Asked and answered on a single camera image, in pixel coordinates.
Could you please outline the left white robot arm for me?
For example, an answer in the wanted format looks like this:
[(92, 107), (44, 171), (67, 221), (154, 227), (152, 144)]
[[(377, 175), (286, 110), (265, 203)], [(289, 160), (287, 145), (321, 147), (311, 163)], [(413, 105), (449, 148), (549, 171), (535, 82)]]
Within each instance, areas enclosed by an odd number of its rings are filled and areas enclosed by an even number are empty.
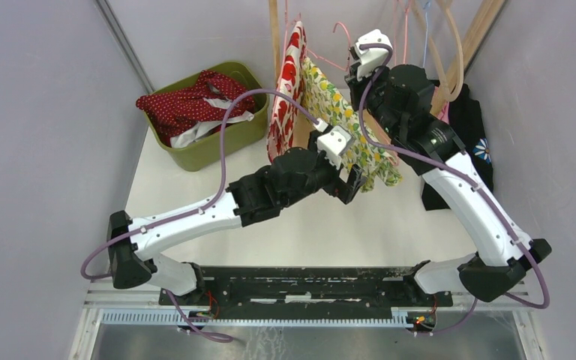
[(206, 295), (200, 267), (164, 256), (165, 250), (210, 233), (276, 218), (320, 190), (350, 203), (367, 178), (354, 165), (347, 179), (342, 179), (343, 168), (324, 151), (291, 148), (212, 198), (152, 217), (130, 218), (125, 211), (117, 211), (109, 218), (113, 287), (126, 290), (150, 284), (169, 290), (189, 305), (199, 304)]

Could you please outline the dark red polka-dot garment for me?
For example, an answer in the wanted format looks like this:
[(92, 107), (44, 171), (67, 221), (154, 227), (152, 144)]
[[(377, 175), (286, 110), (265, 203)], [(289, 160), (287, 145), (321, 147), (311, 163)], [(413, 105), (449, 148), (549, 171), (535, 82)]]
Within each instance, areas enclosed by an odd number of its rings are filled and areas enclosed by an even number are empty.
[(136, 107), (154, 116), (156, 128), (164, 134), (170, 146), (170, 138), (190, 130), (197, 122), (214, 121), (209, 116), (223, 116), (226, 110), (209, 109), (204, 98), (233, 102), (247, 90), (237, 81), (210, 70), (200, 72), (196, 82), (189, 87), (161, 94), (139, 97)]

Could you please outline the red poppy print garment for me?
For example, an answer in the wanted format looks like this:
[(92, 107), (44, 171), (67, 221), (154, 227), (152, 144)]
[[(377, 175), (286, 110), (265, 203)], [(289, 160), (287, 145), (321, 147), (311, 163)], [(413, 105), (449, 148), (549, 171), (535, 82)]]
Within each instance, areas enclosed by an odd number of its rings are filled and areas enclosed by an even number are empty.
[[(276, 91), (302, 102), (304, 80), (302, 62), (306, 56), (307, 37), (302, 21), (297, 21), (290, 34), (281, 66)], [(272, 162), (293, 146), (296, 117), (300, 111), (283, 97), (276, 97), (271, 109), (266, 148)]]

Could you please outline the yellow floral print garment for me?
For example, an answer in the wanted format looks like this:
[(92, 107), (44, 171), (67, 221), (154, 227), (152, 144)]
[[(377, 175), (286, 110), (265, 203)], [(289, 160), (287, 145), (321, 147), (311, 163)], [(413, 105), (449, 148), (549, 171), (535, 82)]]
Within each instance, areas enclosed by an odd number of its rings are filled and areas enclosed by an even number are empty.
[(304, 82), (301, 105), (310, 114), (330, 125), (341, 126), (354, 138), (353, 144), (343, 156), (343, 165), (346, 168), (357, 165), (363, 170), (367, 181), (361, 191), (372, 191), (376, 180), (388, 187), (402, 182), (403, 176), (398, 169), (397, 156), (367, 142), (363, 130), (366, 130), (372, 139), (375, 139), (376, 135), (367, 126), (360, 125), (359, 115), (338, 87), (326, 78), (309, 57), (304, 58), (301, 69)]

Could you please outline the blue wire hanger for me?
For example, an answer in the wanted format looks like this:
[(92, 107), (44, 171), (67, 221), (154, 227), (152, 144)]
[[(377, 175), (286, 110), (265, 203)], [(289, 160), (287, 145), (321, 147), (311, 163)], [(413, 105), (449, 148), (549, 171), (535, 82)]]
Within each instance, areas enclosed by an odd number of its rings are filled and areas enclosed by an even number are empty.
[(423, 57), (422, 57), (422, 67), (424, 68), (427, 64), (428, 58), (428, 43), (429, 43), (429, 10), (431, 8), (431, 0), (425, 0), (422, 2), (422, 10), (423, 10), (423, 17), (424, 17), (424, 44), (423, 44)]

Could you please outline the white garment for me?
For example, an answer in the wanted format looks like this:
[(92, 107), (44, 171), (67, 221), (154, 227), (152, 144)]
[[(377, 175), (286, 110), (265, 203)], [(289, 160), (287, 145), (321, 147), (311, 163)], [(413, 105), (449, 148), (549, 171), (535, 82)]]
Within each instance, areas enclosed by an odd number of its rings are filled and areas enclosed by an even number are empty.
[[(232, 103), (229, 100), (221, 100), (217, 98), (204, 98), (202, 101), (209, 105), (210, 110), (227, 110)], [(250, 122), (254, 119), (254, 114), (252, 112), (244, 111), (242, 115), (233, 115), (234, 112), (235, 111), (232, 111), (229, 116), (227, 122), (228, 125), (240, 122)], [(190, 130), (186, 130), (178, 136), (171, 137), (169, 139), (170, 146), (174, 149), (181, 149), (219, 131), (223, 116), (210, 115), (209, 118), (214, 118), (214, 121), (199, 121)]]

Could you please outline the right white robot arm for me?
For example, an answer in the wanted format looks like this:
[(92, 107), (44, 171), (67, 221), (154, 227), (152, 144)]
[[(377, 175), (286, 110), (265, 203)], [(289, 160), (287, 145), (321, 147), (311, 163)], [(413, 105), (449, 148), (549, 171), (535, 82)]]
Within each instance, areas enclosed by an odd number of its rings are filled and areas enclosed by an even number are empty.
[(453, 128), (430, 113), (434, 84), (425, 70), (353, 65), (345, 80), (353, 109), (375, 119), (390, 139), (388, 147), (441, 196), (476, 248), (459, 259), (417, 265), (403, 285), (405, 300), (422, 306), (434, 293), (465, 291), (492, 302), (509, 296), (529, 271), (544, 284), (539, 264), (551, 246), (531, 238), (506, 214)]

